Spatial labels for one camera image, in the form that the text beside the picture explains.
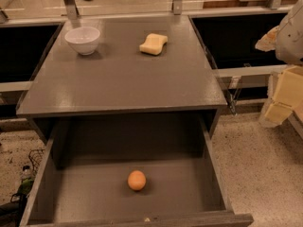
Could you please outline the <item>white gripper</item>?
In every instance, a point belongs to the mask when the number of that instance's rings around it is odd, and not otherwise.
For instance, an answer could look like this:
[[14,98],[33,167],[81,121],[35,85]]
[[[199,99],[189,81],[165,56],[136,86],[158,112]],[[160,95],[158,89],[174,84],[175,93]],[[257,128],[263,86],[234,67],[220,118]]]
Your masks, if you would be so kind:
[[267,96],[259,117],[265,128],[281,125],[303,101],[303,0],[298,0],[279,26],[264,34],[255,48],[268,52],[289,65],[269,77]]

